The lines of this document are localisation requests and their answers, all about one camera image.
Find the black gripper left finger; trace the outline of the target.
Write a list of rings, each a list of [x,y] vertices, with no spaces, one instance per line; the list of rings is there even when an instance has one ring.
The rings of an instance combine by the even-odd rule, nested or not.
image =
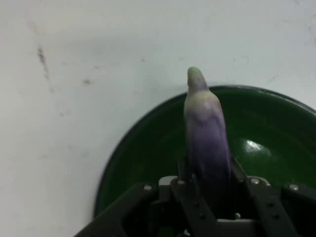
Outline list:
[[[88,225],[78,237],[218,237],[220,227],[204,198],[192,192],[188,164],[177,160],[178,175],[158,185],[135,183]]]

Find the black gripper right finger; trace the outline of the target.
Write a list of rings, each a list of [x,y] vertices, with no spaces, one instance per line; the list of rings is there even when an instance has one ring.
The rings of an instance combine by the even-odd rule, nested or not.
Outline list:
[[[280,189],[257,176],[247,176],[233,159],[232,179],[236,195],[244,197],[243,211],[253,213],[266,237],[314,237],[316,190],[302,183],[286,183]]]

